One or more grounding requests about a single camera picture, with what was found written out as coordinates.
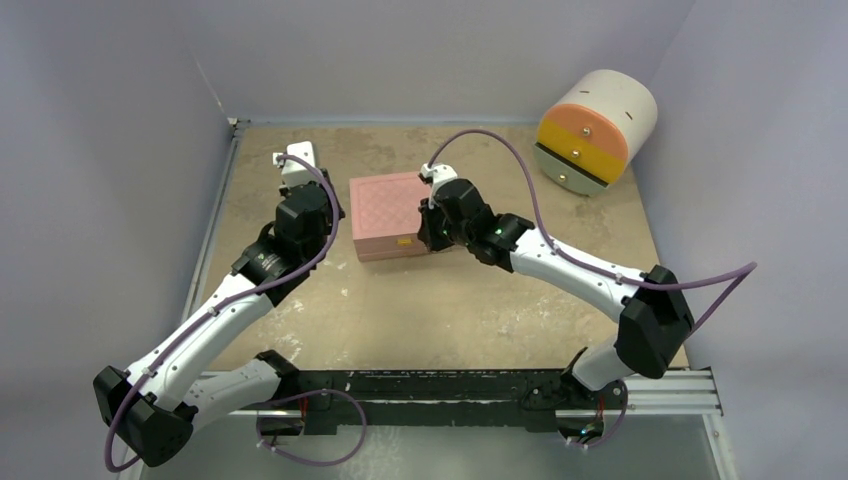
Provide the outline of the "pink jewelry box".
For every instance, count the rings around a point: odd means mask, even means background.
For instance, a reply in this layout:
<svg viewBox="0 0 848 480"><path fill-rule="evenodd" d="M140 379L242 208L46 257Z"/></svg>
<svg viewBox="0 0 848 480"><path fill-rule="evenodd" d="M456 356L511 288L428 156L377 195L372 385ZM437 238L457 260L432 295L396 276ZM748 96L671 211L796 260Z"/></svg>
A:
<svg viewBox="0 0 848 480"><path fill-rule="evenodd" d="M428 253L417 233L418 208L430 189L416 172L353 178L349 191L352 239L359 261Z"/></svg>

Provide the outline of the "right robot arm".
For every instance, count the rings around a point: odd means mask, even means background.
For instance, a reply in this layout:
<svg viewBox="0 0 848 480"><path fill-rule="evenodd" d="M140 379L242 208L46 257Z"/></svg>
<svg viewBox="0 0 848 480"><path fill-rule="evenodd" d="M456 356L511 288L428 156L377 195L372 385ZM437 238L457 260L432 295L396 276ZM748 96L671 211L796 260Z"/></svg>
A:
<svg viewBox="0 0 848 480"><path fill-rule="evenodd" d="M479 262L544 281L595 307L617 325L615 335L579 353L561 381L564 399L584 407L601 389L639 374L659 379L692 332L694 319L674 274L656 265L637 275L644 286L625 283L630 269L596 273L602 260L568 245L547 243L540 227L514 215L496 214L467 179L427 180L418 237L433 252L451 246Z"/></svg>

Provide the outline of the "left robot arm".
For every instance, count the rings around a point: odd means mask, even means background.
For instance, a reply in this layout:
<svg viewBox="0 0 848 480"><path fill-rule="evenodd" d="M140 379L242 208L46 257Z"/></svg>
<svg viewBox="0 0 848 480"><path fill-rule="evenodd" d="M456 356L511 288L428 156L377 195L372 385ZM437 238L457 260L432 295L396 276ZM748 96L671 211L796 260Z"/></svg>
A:
<svg viewBox="0 0 848 480"><path fill-rule="evenodd" d="M108 425L104 457L112 472L115 439L155 467L173 458L192 434L251 403L284 409L297 399L296 369L265 352L217 380L201 375L242 331L270 313L321 263L343 213L326 180L292 187L257 240L233 264L213 295L165 341L130 366L107 366L93 381Z"/></svg>

